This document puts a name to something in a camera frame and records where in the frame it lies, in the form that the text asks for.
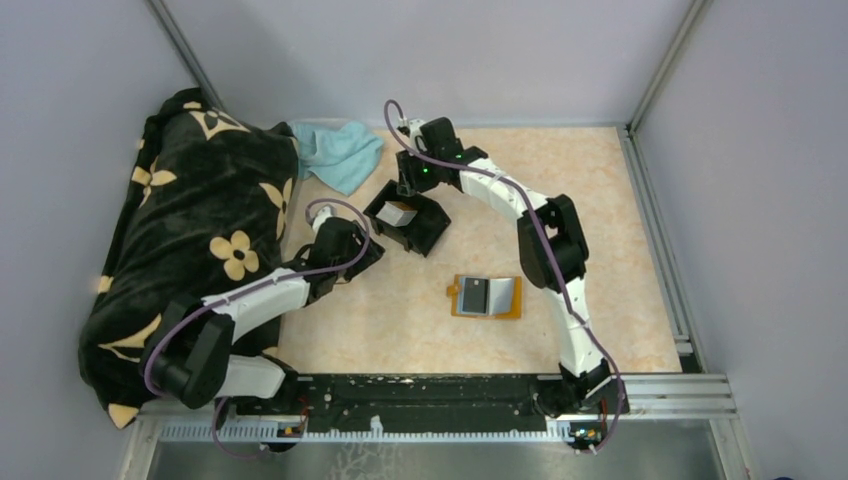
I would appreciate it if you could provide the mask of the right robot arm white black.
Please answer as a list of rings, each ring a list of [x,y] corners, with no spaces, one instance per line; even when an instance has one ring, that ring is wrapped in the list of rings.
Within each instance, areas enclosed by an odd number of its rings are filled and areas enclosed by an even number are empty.
[[[441,183],[476,198],[511,221],[524,277],[540,289],[559,329],[562,386],[555,407],[590,411],[614,376],[591,328],[585,295],[589,249],[573,200],[541,194],[516,180],[478,147],[465,147],[446,117],[401,117],[393,136],[402,190],[423,193]]]

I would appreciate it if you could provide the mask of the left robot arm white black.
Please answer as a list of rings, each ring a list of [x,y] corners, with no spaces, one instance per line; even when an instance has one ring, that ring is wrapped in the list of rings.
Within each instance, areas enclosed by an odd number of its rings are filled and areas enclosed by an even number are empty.
[[[317,213],[306,215],[314,241],[305,257],[228,292],[171,301],[140,360],[140,374],[152,394],[170,396],[189,409],[224,398],[261,399],[277,414],[297,406],[295,371],[263,354],[238,354],[233,347],[269,321],[317,302],[338,280],[354,278],[381,258],[364,214],[348,220],[336,214],[337,201],[319,203]]]

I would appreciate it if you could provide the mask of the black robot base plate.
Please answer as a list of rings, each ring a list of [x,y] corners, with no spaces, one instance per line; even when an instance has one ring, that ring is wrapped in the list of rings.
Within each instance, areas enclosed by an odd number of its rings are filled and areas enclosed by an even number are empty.
[[[242,417],[291,415],[309,433],[364,433],[381,427],[387,434],[541,433],[567,415],[590,425],[610,426],[629,412],[622,383],[613,380],[599,402],[587,409],[559,409],[554,396],[558,374],[353,375],[300,377],[272,399],[238,399]]]

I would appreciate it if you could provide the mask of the tan leather card holder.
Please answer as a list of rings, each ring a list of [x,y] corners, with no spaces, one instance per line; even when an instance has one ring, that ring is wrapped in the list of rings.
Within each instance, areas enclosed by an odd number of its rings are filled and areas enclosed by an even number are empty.
[[[497,320],[516,320],[522,316],[520,276],[455,275],[446,295],[451,299],[452,316]]]

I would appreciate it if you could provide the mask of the black VIP credit card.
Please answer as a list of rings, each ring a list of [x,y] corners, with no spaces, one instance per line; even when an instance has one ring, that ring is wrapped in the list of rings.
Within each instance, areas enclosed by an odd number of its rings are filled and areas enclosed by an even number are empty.
[[[469,315],[487,315],[489,280],[481,277],[465,277],[462,281],[459,311]]]

